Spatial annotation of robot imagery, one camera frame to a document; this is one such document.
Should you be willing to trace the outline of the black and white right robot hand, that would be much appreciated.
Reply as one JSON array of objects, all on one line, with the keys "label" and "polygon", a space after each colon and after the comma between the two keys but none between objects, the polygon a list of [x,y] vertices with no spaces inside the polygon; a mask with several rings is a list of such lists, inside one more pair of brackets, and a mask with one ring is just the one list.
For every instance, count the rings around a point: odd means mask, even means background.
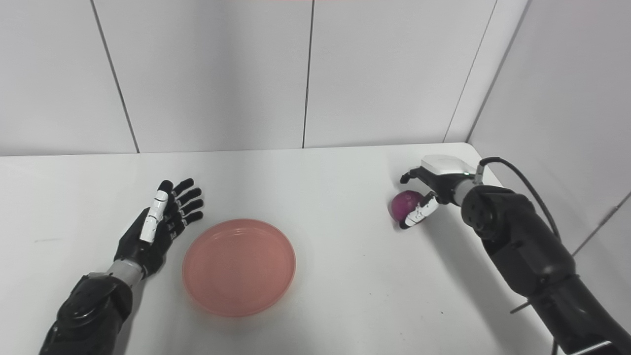
[{"label": "black and white right robot hand", "polygon": [[409,229],[424,221],[440,205],[453,204],[458,207],[465,196],[478,184],[478,174],[469,164],[448,155],[427,155],[420,166],[404,173],[399,182],[407,184],[412,179],[423,182],[429,189],[412,211],[399,221],[401,229]]}]

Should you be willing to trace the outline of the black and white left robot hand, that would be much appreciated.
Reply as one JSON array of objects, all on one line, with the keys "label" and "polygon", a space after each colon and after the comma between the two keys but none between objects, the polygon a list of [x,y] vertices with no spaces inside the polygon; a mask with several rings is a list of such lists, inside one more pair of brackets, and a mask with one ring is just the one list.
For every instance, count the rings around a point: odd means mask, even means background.
[{"label": "black and white left robot hand", "polygon": [[132,261],[144,278],[152,276],[164,265],[173,241],[203,218],[203,206],[202,189],[194,179],[178,184],[163,180],[152,202],[120,238],[114,259]]}]

